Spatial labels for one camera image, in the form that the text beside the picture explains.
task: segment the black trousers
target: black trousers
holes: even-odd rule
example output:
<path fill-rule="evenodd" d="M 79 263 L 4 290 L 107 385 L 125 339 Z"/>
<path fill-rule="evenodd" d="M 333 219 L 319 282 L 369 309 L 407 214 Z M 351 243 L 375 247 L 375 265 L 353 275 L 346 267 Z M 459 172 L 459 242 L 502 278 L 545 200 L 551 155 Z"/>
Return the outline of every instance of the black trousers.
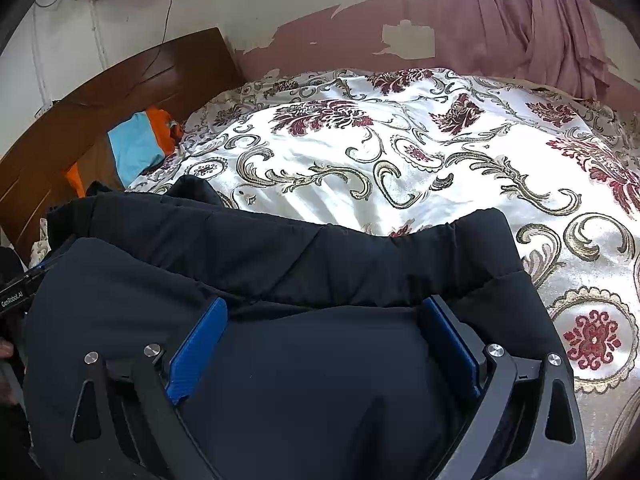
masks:
<path fill-rule="evenodd" d="M 78 238 L 26 328 L 28 416 L 53 479 L 84 355 L 162 344 L 216 296 L 230 322 L 180 410 L 225 480 L 427 476 L 464 415 L 413 318 L 431 294 L 515 356 L 562 353 L 497 210 L 383 238 L 198 196 L 110 192 L 49 214 L 54 249 Z"/>

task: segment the bedspread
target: bedspread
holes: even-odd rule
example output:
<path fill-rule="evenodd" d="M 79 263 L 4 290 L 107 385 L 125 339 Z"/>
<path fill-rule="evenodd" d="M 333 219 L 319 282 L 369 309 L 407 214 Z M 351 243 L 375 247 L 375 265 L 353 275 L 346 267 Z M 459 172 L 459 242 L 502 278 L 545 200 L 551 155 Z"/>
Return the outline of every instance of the bedspread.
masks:
<path fill-rule="evenodd" d="M 228 207 L 390 237 L 500 209 L 572 364 L 594 475 L 640 410 L 636 126 L 444 69 L 269 77 L 194 112 L 131 189 L 194 174 Z"/>

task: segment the silver bolt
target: silver bolt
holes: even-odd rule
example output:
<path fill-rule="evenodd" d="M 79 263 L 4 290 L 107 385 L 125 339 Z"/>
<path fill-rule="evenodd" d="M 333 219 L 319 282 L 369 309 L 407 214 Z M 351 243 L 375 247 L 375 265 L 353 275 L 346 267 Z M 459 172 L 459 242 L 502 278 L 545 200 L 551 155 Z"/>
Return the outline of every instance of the silver bolt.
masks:
<path fill-rule="evenodd" d="M 494 357 L 502 357 L 504 355 L 504 348 L 496 343 L 491 343 L 486 350 L 489 352 L 489 355 Z"/>
<path fill-rule="evenodd" d="M 84 362 L 88 365 L 94 364 L 98 360 L 98 352 L 89 352 L 84 356 Z"/>
<path fill-rule="evenodd" d="M 155 357 L 160 353 L 160 345 L 151 343 L 151 345 L 145 346 L 145 355 L 147 357 Z"/>
<path fill-rule="evenodd" d="M 562 358 L 558 354 L 549 354 L 546 356 L 546 360 L 553 366 L 560 366 L 562 364 Z"/>

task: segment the headboard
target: headboard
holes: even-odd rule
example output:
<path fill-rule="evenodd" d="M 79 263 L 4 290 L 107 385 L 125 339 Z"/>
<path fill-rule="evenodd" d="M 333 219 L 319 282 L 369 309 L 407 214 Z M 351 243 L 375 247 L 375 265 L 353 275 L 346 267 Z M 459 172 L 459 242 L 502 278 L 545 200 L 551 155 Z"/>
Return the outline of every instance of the headboard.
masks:
<path fill-rule="evenodd" d="M 151 105 L 186 120 L 243 83 L 220 31 L 210 28 L 130 57 L 57 102 L 0 160 L 0 226 L 23 261 L 46 210 L 75 197 L 63 174 L 98 136 Z"/>

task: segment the pillow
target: pillow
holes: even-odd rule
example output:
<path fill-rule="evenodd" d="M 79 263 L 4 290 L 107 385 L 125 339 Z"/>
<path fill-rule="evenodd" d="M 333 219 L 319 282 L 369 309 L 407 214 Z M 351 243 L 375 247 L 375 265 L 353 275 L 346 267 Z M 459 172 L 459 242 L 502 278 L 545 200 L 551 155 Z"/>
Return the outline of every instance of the pillow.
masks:
<path fill-rule="evenodd" d="M 98 137 L 65 173 L 66 180 L 79 197 L 94 180 L 124 190 L 140 173 L 171 155 L 181 138 L 180 126 L 168 112 L 148 108 Z"/>

